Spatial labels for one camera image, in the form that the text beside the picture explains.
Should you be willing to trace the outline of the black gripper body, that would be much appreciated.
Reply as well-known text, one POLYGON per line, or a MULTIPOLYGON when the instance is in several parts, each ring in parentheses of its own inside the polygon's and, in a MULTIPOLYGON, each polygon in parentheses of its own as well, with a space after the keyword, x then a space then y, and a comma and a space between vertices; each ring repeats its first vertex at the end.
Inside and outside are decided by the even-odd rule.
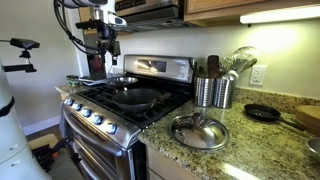
POLYGON ((76 24, 78 29, 96 30, 98 39, 95 46, 83 44, 87 56, 89 77, 93 80, 105 79, 107 70, 105 67, 106 53, 111 55, 113 65, 117 64, 117 58, 121 54, 120 43, 116 40, 117 32, 101 20, 89 20, 76 24))

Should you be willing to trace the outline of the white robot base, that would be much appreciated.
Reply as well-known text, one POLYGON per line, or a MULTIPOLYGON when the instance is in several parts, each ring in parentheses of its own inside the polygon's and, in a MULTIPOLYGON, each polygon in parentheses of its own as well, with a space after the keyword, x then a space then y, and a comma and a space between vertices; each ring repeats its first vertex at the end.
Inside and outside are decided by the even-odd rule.
POLYGON ((51 180, 33 156, 0 65, 0 180, 51 180))

